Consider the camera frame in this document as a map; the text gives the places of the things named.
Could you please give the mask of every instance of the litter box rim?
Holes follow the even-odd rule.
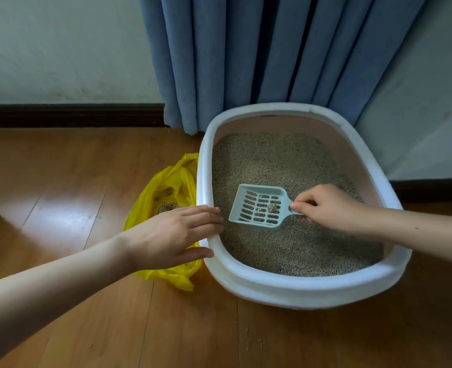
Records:
[[[260,103],[236,107],[220,113],[211,121],[200,145],[197,173],[197,205],[214,205],[212,192],[212,148],[214,147],[214,137],[218,128],[225,123],[238,119],[266,115],[306,117],[322,121],[336,129],[352,146],[356,155],[359,157],[382,205],[386,208],[402,209],[393,187],[390,185],[371,151],[357,131],[344,117],[325,107],[285,102]],[[370,285],[370,283],[381,281],[384,278],[395,276],[400,278],[412,253],[408,248],[395,245],[392,252],[385,259],[358,271],[334,276],[298,277],[258,270],[241,263],[226,250],[219,235],[201,240],[200,245],[209,247],[214,251],[214,258],[206,261],[206,265],[211,270],[211,273],[214,272],[212,267],[218,261],[219,265],[237,278],[259,285],[297,291],[350,289]]]

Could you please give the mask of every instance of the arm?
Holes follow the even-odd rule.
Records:
[[[452,261],[450,216],[371,207],[333,185],[302,192],[291,209],[349,235],[401,244]]]
[[[126,275],[212,257],[209,248],[188,247],[223,230],[218,213],[206,206],[165,212],[80,253],[0,279],[0,358]]]

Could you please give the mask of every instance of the hand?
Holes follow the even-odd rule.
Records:
[[[300,193],[290,208],[310,222],[351,235],[361,234],[361,222],[372,209],[334,185],[317,185]]]
[[[178,266],[214,253],[205,247],[188,248],[195,242],[223,232],[219,208],[189,206],[158,214],[130,228],[117,238],[124,240],[137,270]]]

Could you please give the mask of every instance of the forearm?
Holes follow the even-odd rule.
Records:
[[[367,236],[452,261],[452,217],[405,210],[368,210]]]
[[[100,243],[0,280],[0,358],[92,294],[132,272],[124,245]]]

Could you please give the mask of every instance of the blue curtain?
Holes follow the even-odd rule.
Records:
[[[354,124],[424,1],[141,0],[165,124],[285,101]]]

